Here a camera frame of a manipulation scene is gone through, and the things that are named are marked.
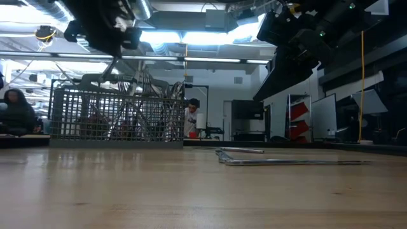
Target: seated person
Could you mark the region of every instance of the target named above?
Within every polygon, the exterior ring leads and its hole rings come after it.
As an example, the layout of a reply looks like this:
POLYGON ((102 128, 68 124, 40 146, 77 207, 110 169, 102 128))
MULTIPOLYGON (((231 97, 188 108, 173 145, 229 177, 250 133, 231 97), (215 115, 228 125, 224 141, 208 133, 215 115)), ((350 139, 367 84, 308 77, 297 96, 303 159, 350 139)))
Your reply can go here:
POLYGON ((4 94, 4 102, 7 108, 0 110, 0 132, 17 136, 30 134, 34 130, 36 119, 34 110, 23 92, 17 89, 8 90, 4 94))

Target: white wall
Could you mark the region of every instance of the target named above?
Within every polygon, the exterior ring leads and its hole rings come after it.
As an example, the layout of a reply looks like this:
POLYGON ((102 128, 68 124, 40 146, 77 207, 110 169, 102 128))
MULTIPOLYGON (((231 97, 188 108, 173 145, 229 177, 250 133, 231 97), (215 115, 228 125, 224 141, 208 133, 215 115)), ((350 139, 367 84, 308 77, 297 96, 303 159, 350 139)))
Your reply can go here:
MULTIPOLYGON (((11 70, 12 69, 10 65, 7 63, 7 61, 5 60, 0 61, 0 72, 4 76, 3 78, 4 85, 7 85, 7 83, 9 83, 11 80, 11 70)), ((4 93, 6 93, 8 89, 10 89, 9 86, 3 87, 3 89, 0 90, 0 99, 4 98, 4 93)))
POLYGON ((288 94, 308 94, 311 95, 312 101, 317 101, 324 97, 322 88, 318 84, 317 67, 313 69, 309 79, 298 83, 290 88, 285 89, 267 99, 265 105, 272 105, 271 136, 283 136, 286 129, 286 109, 288 94))
MULTIPOLYGON (((184 70, 173 69, 164 71, 163 69, 150 69, 151 75, 158 80, 165 80, 170 84, 184 80, 184 70)), ((188 75, 194 77, 194 85, 209 86, 209 114, 208 122, 212 127, 223 125, 223 101, 233 99, 247 100, 251 96, 251 75, 246 75, 245 71, 236 70, 216 70, 215 72, 201 69, 188 70, 188 75), (234 77, 243 77, 243 84, 234 84, 234 77)), ((187 98, 197 98, 200 100, 201 112, 206 112, 205 95, 197 88, 186 89, 187 98)))
MULTIPOLYGON (((364 79, 364 88, 371 87, 384 80, 383 72, 379 71, 377 74, 368 76, 364 79)), ((348 97, 356 92, 362 90, 362 79, 326 92, 326 96, 336 94, 336 101, 348 97)))
MULTIPOLYGON (((251 98, 259 90, 260 86, 263 84, 267 77, 267 69, 265 66, 258 66, 255 68, 251 74, 251 98)), ((251 131, 265 131, 265 122, 263 120, 250 120, 250 130, 251 131)))

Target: table surface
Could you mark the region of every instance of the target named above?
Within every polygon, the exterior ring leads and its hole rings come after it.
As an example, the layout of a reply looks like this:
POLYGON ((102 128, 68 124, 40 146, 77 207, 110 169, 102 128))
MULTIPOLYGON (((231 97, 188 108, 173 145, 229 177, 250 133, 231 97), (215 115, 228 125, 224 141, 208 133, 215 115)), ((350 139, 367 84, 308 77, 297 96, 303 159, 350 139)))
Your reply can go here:
POLYGON ((407 228, 407 158, 265 149, 235 158, 372 165, 229 167, 212 150, 0 150, 0 228, 407 228))
MULTIPOLYGON (((0 138, 18 138, 18 137, 13 135, 0 134, 0 138)), ((20 138, 51 138, 51 136, 48 134, 27 134, 21 136, 20 138)))

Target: whiteboard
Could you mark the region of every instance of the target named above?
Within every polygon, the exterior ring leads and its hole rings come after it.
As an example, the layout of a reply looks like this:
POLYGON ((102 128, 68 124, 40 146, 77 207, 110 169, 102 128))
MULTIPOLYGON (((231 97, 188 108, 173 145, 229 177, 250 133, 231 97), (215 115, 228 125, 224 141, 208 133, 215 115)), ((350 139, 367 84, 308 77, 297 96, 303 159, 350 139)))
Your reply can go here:
POLYGON ((315 140, 335 138, 336 132, 335 94, 312 103, 312 131, 315 140))

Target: man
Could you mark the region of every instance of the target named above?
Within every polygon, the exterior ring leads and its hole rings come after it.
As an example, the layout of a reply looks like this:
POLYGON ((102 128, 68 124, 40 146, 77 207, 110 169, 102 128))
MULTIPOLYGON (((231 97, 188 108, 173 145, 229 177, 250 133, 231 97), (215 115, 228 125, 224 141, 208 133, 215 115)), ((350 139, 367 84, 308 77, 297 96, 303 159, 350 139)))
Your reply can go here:
POLYGON ((184 136, 189 137, 190 132, 198 133, 197 130, 197 115, 198 115, 198 99, 190 99, 188 107, 185 108, 184 136))

